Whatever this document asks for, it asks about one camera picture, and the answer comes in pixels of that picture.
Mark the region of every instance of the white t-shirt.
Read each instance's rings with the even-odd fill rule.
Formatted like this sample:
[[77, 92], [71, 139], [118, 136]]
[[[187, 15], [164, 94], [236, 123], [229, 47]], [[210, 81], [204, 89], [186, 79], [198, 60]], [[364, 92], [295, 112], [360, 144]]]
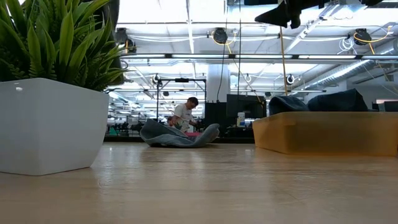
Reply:
[[179, 117], [176, 126], [180, 126], [182, 132], [187, 132], [189, 129], [189, 121], [193, 120], [192, 110], [188, 110], [185, 103], [183, 103], [175, 107], [174, 115]]

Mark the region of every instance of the computer monitor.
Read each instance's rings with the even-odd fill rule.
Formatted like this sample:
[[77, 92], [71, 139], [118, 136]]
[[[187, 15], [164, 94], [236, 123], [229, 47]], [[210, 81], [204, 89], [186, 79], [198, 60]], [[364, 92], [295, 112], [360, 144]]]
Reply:
[[264, 118], [267, 116], [267, 103], [263, 96], [226, 95], [227, 117], [237, 117], [244, 112], [245, 118]]
[[385, 101], [384, 109], [386, 112], [398, 112], [398, 101]]

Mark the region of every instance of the fluorescent light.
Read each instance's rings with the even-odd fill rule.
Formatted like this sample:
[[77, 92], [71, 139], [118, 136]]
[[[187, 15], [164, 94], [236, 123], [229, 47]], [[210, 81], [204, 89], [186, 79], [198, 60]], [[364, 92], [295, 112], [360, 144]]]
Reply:
[[356, 55], [300, 55], [299, 59], [354, 59]]
[[123, 56], [129, 57], [129, 58], [164, 58], [164, 54], [137, 54], [137, 55], [129, 55], [125, 54]]
[[116, 93], [114, 93], [114, 92], [109, 92], [109, 96], [114, 98], [114, 99], [119, 99], [119, 96]]
[[[270, 92], [270, 93], [284, 93], [285, 90], [254, 90], [257, 93]], [[289, 93], [324, 93], [325, 90], [287, 90]], [[240, 93], [252, 92], [252, 90], [239, 90]]]
[[362, 59], [398, 59], [398, 55], [363, 55]]
[[[246, 55], [237, 55], [236, 58], [264, 58], [264, 59], [282, 59], [282, 55], [258, 55], [258, 54], [246, 54]], [[292, 58], [291, 55], [285, 55], [285, 58]]]
[[228, 55], [213, 55], [213, 54], [173, 54], [172, 58], [223, 58]]

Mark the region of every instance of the white planter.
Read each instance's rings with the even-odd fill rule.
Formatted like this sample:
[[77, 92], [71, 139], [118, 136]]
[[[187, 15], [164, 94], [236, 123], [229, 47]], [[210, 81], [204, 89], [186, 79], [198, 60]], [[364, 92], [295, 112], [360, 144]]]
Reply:
[[109, 96], [44, 78], [0, 82], [0, 172], [45, 175], [92, 165]]

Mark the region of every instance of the pillar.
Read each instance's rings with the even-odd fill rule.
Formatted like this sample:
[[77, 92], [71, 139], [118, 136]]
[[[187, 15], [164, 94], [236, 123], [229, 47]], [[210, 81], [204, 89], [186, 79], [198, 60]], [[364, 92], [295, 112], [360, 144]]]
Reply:
[[220, 102], [226, 102], [226, 95], [230, 93], [230, 82], [229, 76], [231, 75], [228, 65], [209, 65], [207, 73], [207, 99], [209, 103], [217, 102], [218, 88], [220, 92], [218, 94], [218, 100]]

